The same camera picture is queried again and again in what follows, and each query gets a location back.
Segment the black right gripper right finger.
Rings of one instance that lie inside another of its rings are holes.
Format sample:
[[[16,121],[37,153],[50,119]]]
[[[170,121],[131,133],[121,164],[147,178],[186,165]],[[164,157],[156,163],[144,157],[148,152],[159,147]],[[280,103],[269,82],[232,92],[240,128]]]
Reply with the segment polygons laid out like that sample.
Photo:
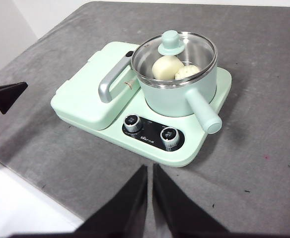
[[[153,208],[162,238],[235,238],[193,202],[159,164],[153,165]]]

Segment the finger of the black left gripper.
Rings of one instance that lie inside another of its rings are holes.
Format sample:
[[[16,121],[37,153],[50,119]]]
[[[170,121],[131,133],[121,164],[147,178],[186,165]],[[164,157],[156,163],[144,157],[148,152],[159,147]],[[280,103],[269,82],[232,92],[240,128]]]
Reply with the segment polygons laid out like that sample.
[[[0,112],[3,115],[7,113],[27,87],[28,84],[26,82],[0,86]]]

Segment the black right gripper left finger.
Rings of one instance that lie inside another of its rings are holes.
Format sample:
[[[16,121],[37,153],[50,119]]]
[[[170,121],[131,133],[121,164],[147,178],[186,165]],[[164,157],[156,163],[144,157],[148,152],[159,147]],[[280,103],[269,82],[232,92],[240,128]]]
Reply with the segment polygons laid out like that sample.
[[[142,165],[75,233],[87,238],[142,238],[146,210],[147,166]]]

